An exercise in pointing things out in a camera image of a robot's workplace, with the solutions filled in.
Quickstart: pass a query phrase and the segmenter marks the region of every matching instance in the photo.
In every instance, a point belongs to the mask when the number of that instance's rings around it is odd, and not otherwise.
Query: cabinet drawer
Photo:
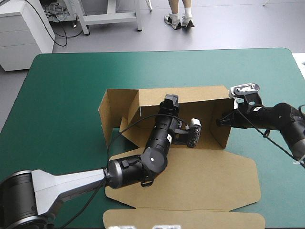
[[[35,43],[36,41],[29,30],[0,32],[0,47]]]
[[[0,17],[0,32],[28,30],[28,25],[21,15]]]
[[[1,47],[0,65],[6,71],[29,69],[38,54],[41,51],[37,44]]]

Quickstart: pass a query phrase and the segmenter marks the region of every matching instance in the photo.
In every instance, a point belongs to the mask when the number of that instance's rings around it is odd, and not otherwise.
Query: person
[[[185,14],[182,16],[182,23],[180,22],[178,13],[179,0],[168,0],[168,2],[171,6],[172,13],[164,16],[164,21],[166,24],[171,25],[174,30],[180,29],[181,27],[194,27],[191,12],[192,0],[182,0],[185,10]]]

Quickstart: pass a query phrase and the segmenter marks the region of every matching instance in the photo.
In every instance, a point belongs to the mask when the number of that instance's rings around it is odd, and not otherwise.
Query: green table
[[[21,169],[62,174],[105,166],[97,109],[107,88],[229,88],[250,82],[261,86],[266,106],[304,103],[305,81],[287,49],[39,55],[0,134],[0,179]],[[271,137],[285,146],[278,132]],[[121,138],[112,151],[133,148]],[[261,184],[261,200],[236,211],[262,214],[267,227],[305,226],[305,171],[300,166],[253,129],[232,129],[226,150],[253,158]],[[56,226],[88,198],[65,203]],[[111,208],[128,206],[106,198],[101,190],[70,227],[103,227],[102,215]]]

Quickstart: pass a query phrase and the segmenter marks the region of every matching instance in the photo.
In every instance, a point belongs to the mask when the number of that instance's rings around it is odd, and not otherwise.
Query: cardboard box
[[[224,86],[108,89],[99,107],[106,144],[112,129],[123,130],[142,117],[156,114],[166,94],[179,96],[179,117],[202,123],[195,149],[171,145],[168,166],[148,188],[133,184],[120,189],[106,188],[106,196],[136,209],[108,210],[105,227],[134,225],[181,225],[182,229],[264,229],[259,214],[229,212],[257,202],[260,187],[255,162],[224,151],[230,128],[217,127],[215,120],[233,107]],[[111,159],[143,153],[155,119],[139,123],[123,135],[139,149]]]

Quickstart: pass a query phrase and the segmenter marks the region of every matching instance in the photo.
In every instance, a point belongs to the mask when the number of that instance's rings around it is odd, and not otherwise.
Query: gray floor
[[[143,31],[135,23],[91,26],[90,36],[69,39],[64,48],[53,52],[125,52],[201,49],[285,47],[305,52],[305,0],[193,0],[196,27],[174,31],[163,22],[169,12],[167,0],[152,0],[150,13],[141,0]],[[104,12],[106,0],[83,0],[88,14]],[[133,0],[122,0],[120,11],[134,7]],[[65,24],[68,34],[80,31]],[[54,30],[62,33],[58,25]],[[27,71],[4,72],[0,68],[0,131],[6,121]]]

